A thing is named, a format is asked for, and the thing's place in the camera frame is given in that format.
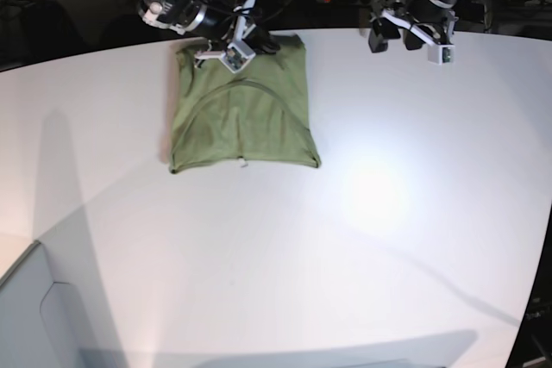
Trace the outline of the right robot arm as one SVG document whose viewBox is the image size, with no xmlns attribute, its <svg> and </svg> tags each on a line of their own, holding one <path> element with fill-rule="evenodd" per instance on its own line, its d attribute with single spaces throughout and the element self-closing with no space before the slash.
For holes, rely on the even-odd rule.
<svg viewBox="0 0 552 368">
<path fill-rule="evenodd" d="M 217 60 L 236 74 L 256 56 L 280 50 L 279 43 L 261 26 L 258 1 L 141 0 L 139 14 L 151 27 L 205 39 L 207 45 L 194 53 L 197 68 Z"/>
</svg>

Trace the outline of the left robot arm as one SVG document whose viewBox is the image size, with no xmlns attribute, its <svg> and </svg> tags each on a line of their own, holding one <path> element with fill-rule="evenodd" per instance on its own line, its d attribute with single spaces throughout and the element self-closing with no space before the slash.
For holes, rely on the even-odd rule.
<svg viewBox="0 0 552 368">
<path fill-rule="evenodd" d="M 401 40 L 409 51 L 427 47 L 428 61 L 437 65 L 455 60 L 453 36 L 460 0 L 372 0 L 367 43 L 383 53 L 390 41 Z"/>
</svg>

